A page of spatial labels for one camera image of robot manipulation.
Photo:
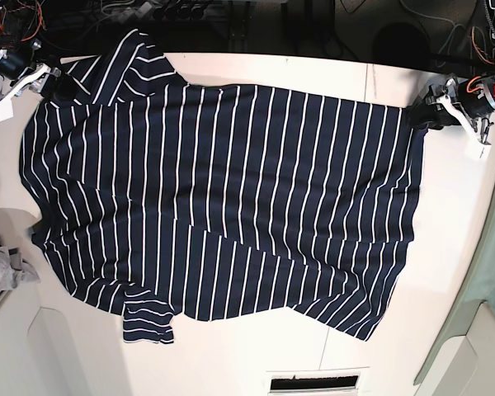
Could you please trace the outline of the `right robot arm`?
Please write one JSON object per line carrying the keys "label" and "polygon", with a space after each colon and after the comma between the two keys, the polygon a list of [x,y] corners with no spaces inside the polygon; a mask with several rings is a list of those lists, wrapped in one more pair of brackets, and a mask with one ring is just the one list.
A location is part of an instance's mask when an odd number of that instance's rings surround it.
{"label": "right robot arm", "polygon": [[79,87],[42,43],[40,1],[0,1],[0,102],[30,89],[48,100],[73,101]]}

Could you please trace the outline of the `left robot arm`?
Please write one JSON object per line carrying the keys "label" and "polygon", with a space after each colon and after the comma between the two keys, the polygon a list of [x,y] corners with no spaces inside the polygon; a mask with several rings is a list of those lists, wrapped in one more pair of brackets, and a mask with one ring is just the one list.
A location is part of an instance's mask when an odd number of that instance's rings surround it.
{"label": "left robot arm", "polygon": [[483,1],[487,32],[482,34],[493,46],[490,51],[476,41],[477,28],[471,26],[469,40],[481,65],[474,65],[474,76],[454,74],[444,82],[431,83],[408,108],[408,123],[416,130],[441,130],[460,126],[468,137],[486,146],[495,113],[495,1]]}

